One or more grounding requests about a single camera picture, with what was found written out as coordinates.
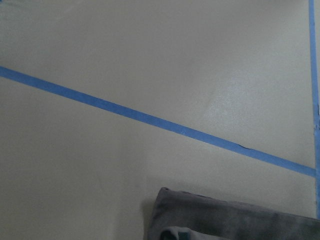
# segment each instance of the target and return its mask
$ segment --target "folded cloth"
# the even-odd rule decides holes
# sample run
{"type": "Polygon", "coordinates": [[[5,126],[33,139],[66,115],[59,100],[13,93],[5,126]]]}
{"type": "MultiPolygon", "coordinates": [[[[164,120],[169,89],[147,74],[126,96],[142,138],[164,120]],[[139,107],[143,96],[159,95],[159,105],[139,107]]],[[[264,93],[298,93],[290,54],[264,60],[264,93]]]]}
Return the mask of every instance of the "folded cloth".
{"type": "Polygon", "coordinates": [[[153,207],[148,240],[220,239],[320,240],[320,221],[161,188],[153,207]]]}

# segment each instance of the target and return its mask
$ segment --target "blue tape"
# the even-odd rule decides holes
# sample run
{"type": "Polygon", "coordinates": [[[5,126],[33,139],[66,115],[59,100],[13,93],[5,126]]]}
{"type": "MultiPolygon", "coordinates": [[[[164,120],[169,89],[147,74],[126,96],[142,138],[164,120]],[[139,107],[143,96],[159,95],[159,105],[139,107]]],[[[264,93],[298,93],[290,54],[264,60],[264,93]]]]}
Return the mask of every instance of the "blue tape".
{"type": "Polygon", "coordinates": [[[318,219],[320,219],[320,116],[319,116],[320,113],[319,113],[314,0],[309,0],[309,34],[310,34],[310,65],[311,65],[311,82],[312,82],[313,124],[314,124],[316,216],[318,219]]]}
{"type": "Polygon", "coordinates": [[[57,94],[57,95],[66,97],[68,99],[72,99],[87,105],[94,106],[96,108],[100,108],[115,114],[119,114],[130,119],[134,119],[146,124],[150,124],[161,129],[165,129],[180,135],[184,135],[186,137],[193,138],[193,139],[202,141],[204,143],[208,143],[223,149],[227,149],[235,153],[242,154],[254,159],[258,159],[266,163],[273,164],[285,169],[289,169],[304,175],[308,175],[311,177],[316,176],[316,171],[314,168],[311,168],[302,164],[298,164],[293,161],[289,161],[277,156],[273,156],[262,151],[246,148],[237,143],[234,143],[234,142],[231,142],[231,141],[183,126],[183,125],[179,125],[177,123],[167,121],[159,117],[152,116],[152,115],[149,115],[125,106],[121,106],[116,103],[106,101],[106,100],[103,100],[103,99],[100,99],[76,90],[72,90],[70,88],[60,86],[60,85],[57,85],[33,76],[29,76],[21,72],[17,72],[2,66],[0,66],[0,77],[4,77],[28,86],[35,87],[37,89],[41,89],[53,94],[57,94]]]}

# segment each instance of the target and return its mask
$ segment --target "dark gray towel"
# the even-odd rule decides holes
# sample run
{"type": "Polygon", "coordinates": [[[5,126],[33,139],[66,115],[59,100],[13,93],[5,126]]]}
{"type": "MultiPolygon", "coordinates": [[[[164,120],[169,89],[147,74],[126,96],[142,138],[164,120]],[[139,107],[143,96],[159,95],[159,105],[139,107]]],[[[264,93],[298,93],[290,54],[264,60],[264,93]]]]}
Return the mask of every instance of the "dark gray towel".
{"type": "Polygon", "coordinates": [[[148,240],[207,239],[205,235],[230,240],[320,240],[320,221],[161,188],[148,240]]]}

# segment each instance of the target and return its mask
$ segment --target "gray surface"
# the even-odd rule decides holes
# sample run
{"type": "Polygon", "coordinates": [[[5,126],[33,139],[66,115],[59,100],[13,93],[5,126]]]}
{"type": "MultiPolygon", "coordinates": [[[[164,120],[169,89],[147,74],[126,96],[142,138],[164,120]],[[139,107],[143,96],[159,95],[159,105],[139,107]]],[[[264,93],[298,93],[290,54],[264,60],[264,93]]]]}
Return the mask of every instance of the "gray surface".
{"type": "MultiPolygon", "coordinates": [[[[0,66],[314,166],[308,34],[308,1],[4,0],[0,66]]],[[[141,239],[163,186],[315,217],[309,176],[3,78],[0,103],[0,239],[141,239]]]]}

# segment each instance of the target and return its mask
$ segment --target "blue line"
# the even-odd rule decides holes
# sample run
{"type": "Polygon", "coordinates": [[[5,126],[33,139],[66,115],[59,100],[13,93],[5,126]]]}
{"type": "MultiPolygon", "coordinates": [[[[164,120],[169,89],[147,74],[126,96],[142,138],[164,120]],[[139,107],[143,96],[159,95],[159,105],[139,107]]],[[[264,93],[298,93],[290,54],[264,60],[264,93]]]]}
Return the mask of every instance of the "blue line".
{"type": "Polygon", "coordinates": [[[183,126],[183,125],[179,125],[177,123],[167,121],[159,117],[152,116],[152,115],[149,115],[125,106],[121,106],[110,101],[106,101],[94,96],[90,96],[88,94],[75,91],[64,86],[60,86],[45,80],[41,80],[39,78],[29,76],[29,75],[26,75],[2,66],[0,66],[0,77],[4,77],[25,85],[35,87],[37,89],[41,89],[53,94],[57,94],[57,95],[66,97],[68,99],[72,99],[87,105],[94,106],[96,108],[104,109],[109,112],[128,117],[130,119],[134,119],[146,124],[150,124],[161,129],[165,129],[177,134],[181,134],[189,138],[193,138],[193,139],[202,141],[204,143],[208,143],[223,149],[233,151],[238,154],[242,154],[254,159],[258,159],[269,164],[277,165],[279,167],[289,169],[304,175],[308,175],[311,177],[316,176],[316,171],[314,168],[311,168],[302,164],[298,164],[296,162],[289,161],[277,156],[273,156],[262,151],[246,148],[237,143],[234,143],[234,142],[231,142],[231,141],[183,126]]]}
{"type": "Polygon", "coordinates": [[[314,0],[309,0],[309,34],[310,34],[310,65],[312,82],[312,106],[315,151],[315,189],[316,216],[320,219],[320,116],[317,73],[316,29],[314,0]]]}

